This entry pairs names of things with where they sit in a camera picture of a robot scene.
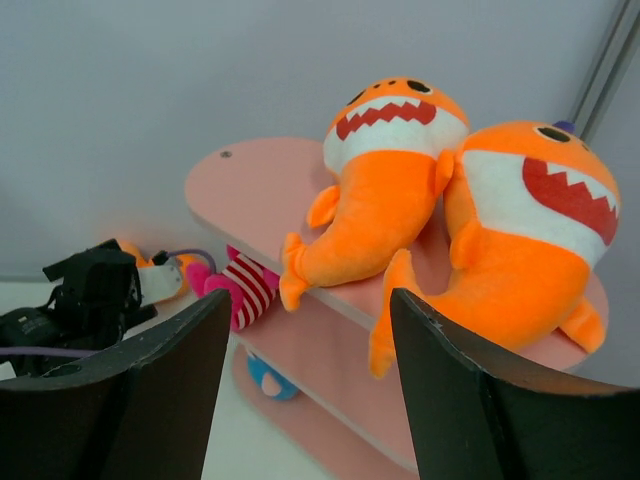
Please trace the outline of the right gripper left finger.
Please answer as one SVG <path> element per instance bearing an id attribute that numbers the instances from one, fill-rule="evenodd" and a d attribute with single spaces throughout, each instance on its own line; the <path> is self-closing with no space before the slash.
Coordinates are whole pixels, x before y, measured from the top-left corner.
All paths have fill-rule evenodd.
<path id="1" fill-rule="evenodd" d="M 200 478 L 230 308 L 218 290 L 88 358 L 3 381 L 2 478 Z"/>

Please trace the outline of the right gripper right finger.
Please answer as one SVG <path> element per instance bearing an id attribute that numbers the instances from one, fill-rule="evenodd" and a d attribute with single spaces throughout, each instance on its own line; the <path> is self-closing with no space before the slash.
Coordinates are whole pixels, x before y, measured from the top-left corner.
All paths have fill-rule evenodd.
<path id="1" fill-rule="evenodd" d="M 406 289 L 390 308 L 420 478 L 638 478 L 638 389 L 532 362 Z"/>

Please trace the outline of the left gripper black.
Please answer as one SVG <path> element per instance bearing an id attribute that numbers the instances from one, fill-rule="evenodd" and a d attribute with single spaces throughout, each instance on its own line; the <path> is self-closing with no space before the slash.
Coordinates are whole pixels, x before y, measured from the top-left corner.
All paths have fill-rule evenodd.
<path id="1" fill-rule="evenodd" d="M 46 312 L 61 330 L 62 345 L 113 345 L 157 316 L 154 305 L 141 305 L 134 256 L 114 239 L 46 266 L 43 273 L 61 282 Z"/>

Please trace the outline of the orange shark plush back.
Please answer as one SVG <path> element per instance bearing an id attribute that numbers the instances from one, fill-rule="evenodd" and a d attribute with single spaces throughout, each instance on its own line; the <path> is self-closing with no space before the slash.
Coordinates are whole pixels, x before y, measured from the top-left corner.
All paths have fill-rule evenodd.
<path id="1" fill-rule="evenodd" d="M 159 259 L 152 257 L 151 259 L 145 259 L 142 255 L 142 253 L 140 252 L 140 250 L 132 243 L 130 242 L 126 242 L 123 240 L 118 240 L 117 241 L 120 249 L 126 253 L 129 253 L 131 255 L 134 256 L 135 260 L 136 260 L 136 268 L 139 270 L 141 268 L 144 267 L 149 267 L 149 266 L 153 266 L 153 265 L 162 265 L 165 262 L 167 262 L 168 260 L 174 260 L 182 275 L 183 275 L 183 285 L 181 290 L 179 291 L 178 295 L 174 298 L 178 298 L 184 294 L 186 294 L 189 290 L 189 285 L 188 285 L 188 281 L 186 279 L 186 270 L 187 267 L 193 263 L 200 263 L 200 260 L 198 260 L 194 255 L 190 255 L 190 254 L 180 254 L 177 256 L 170 256 L 168 259 L 165 259 L 163 256 L 161 256 Z"/>

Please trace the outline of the orange shark plush purple fin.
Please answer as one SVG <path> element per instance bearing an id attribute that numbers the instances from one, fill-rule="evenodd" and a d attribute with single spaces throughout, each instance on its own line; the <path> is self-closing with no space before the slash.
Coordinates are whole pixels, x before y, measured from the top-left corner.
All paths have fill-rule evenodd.
<path id="1" fill-rule="evenodd" d="M 554 331 L 598 350 L 606 327 L 585 291 L 621 210 L 604 162 L 577 136 L 526 120 L 480 129 L 444 159 L 452 270 L 421 299 L 512 352 Z"/>

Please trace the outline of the boy doll plush on shelf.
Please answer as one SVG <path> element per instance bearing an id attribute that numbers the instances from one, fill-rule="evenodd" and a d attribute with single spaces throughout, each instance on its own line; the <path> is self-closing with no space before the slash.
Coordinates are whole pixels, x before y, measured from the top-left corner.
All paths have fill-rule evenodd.
<path id="1" fill-rule="evenodd" d="M 273 400 L 287 401 L 299 393 L 297 386 L 252 352 L 247 353 L 247 370 L 259 390 Z"/>

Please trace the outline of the pink panda plush on shelf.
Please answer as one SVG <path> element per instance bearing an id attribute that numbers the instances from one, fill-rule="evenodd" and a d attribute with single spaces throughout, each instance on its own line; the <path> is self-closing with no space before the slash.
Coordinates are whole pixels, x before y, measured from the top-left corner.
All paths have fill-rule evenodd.
<path id="1" fill-rule="evenodd" d="M 238 332 L 268 310 L 276 298 L 280 277 L 230 245 L 227 254 L 229 263 L 220 273 L 194 262 L 186 267 L 186 279 L 198 297 L 220 289 L 230 293 L 230 328 Z"/>

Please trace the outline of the pink three-tier shelf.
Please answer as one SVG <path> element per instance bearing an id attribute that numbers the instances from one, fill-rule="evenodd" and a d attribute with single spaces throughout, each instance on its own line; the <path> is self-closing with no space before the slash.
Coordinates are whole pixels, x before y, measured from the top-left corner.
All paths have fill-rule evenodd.
<path id="1" fill-rule="evenodd" d="M 193 216 L 268 269 L 284 234 L 301 227 L 307 204 L 329 179 L 313 140 L 263 138 L 223 147 L 197 163 L 185 184 Z M 250 384 L 246 357 L 234 375 L 247 396 L 341 479 L 419 476 L 398 365 L 381 379 L 367 367 L 369 331 L 382 283 L 371 279 L 316 291 L 287 313 L 273 301 L 239 333 L 246 352 L 293 382 L 302 397 L 268 399 Z M 570 374 L 581 354 L 553 334 L 520 354 Z"/>

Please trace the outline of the aluminium frame post right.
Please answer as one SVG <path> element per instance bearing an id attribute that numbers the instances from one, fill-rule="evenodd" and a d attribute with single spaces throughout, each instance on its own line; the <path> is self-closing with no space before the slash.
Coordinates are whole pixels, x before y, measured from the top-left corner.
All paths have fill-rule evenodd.
<path id="1" fill-rule="evenodd" d="M 618 1 L 569 115 L 578 137 L 591 141 L 638 47 L 639 1 Z"/>

